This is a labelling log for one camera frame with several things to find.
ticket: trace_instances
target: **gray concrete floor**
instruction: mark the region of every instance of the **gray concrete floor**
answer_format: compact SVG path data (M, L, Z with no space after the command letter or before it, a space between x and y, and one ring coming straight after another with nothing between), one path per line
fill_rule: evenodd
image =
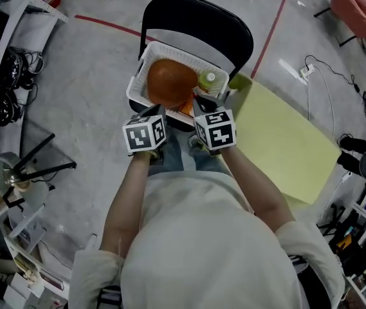
M90 235L101 236L105 215L129 162L121 126L133 113L125 90L137 65L140 41L129 33L73 16L95 17L140 31L143 11L150 0L62 1L61 10L70 21L60 24L46 49L47 65L37 78L38 97L28 108L24 123L23 149L31 149L53 132L57 137L40 155L41 167L69 159L78 163L76 171L62 171L52 181L57 188L50 192L42 213L48 230L45 242L64 264L71 266L75 251L86 246ZM209 1L237 14L249 26L255 49L243 72L250 74L282 0ZM361 89L366 88L366 53L356 40L339 48L338 40L352 34L332 14L313 17L325 7L325 0L286 0L255 75L256 81L304 116L307 86L296 79L293 70L303 67L306 55L327 61L347 76L355 74ZM170 33L155 35L210 61L221 58L193 40ZM334 138L351 133L366 139L361 98L341 77L318 66L333 100ZM310 76L310 102L312 123L331 135L330 103L317 71ZM297 218L316 221L331 200L355 200L363 185L361 178L353 176L335 191L344 172L336 167L317 202L296 212Z

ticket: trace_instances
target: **white basket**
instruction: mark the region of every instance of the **white basket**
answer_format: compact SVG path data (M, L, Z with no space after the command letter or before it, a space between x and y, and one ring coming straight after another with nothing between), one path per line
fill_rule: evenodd
M153 105L147 95L147 76L151 64L159 59L172 59L178 61L192 68L198 75L205 70L213 72L217 81L210 88L208 94L214 97L223 97L228 84L227 72L183 50L163 44L162 42L152 41L144 50L136 75L131 77L127 88L127 97L130 100L147 107ZM193 118L179 111L166 109L166 114L188 125L193 125Z

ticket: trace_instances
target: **bottle cap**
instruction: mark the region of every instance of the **bottle cap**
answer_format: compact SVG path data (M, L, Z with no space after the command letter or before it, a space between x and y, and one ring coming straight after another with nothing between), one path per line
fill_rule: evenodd
M214 73L208 73L206 76L207 81L214 81L215 80L215 74Z

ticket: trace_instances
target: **orange item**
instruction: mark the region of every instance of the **orange item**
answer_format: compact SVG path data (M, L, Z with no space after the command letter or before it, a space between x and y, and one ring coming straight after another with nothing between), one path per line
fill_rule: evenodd
M196 86L197 73L180 62L160 59L151 64L147 94L154 104L176 108L192 97Z
M197 87L197 88L201 89L205 93L208 93L208 91L205 90L202 87ZM194 98L194 96L192 95L183 105L180 106L180 109L179 110L180 110L181 113L184 113L185 115L188 115L189 117L193 117L194 118L193 98Z

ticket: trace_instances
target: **white plug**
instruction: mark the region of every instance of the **white plug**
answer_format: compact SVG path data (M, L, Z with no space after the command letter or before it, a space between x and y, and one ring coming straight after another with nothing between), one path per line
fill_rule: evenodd
M312 74L313 72L314 72L314 66L312 65L312 64L309 64L308 65L308 68L302 68L301 70L300 70L300 75L301 75L301 77L302 78L305 78L305 79L307 79L307 77L310 75L310 74Z
M347 172L342 177L342 183L346 182L352 176L352 172Z

